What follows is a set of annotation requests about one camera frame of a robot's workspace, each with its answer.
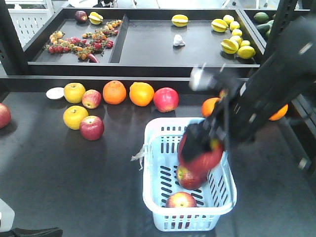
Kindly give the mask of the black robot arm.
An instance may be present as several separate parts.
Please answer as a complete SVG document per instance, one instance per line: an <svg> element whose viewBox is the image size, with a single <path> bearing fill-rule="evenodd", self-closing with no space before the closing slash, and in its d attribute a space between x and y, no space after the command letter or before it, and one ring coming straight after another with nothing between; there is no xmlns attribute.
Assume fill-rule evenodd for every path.
<svg viewBox="0 0 316 237"><path fill-rule="evenodd" d="M316 17L292 21L280 34L273 54L246 81L239 83L224 67L212 73L205 66L192 69L193 90L223 91L224 98L204 121L189 125L179 157L191 162L211 150L213 140L245 142L286 103L316 80Z"/></svg>

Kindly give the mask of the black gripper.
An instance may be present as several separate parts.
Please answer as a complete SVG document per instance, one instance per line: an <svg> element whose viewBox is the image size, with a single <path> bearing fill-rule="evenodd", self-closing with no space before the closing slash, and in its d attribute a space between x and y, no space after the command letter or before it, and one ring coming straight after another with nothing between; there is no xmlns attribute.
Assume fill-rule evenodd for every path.
<svg viewBox="0 0 316 237"><path fill-rule="evenodd" d="M269 117L266 95L256 84L245 82L233 94L225 96L204 123L189 124L182 138L184 162L212 151L211 139L228 139L234 144L253 142Z"/></svg>

